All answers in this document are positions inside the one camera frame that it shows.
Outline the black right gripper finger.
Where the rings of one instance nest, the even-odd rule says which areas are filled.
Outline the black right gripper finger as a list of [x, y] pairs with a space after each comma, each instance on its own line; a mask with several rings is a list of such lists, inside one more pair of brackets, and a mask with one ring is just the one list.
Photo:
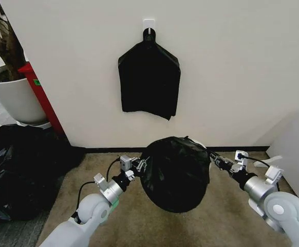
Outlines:
[[214, 159], [212, 161], [220, 170], [225, 170], [227, 172], [231, 171], [232, 168], [232, 162], [229, 160], [223, 160], [223, 159]]
[[232, 160], [223, 157], [214, 151], [207, 151], [207, 153], [210, 156], [211, 162], [214, 164], [233, 164]]

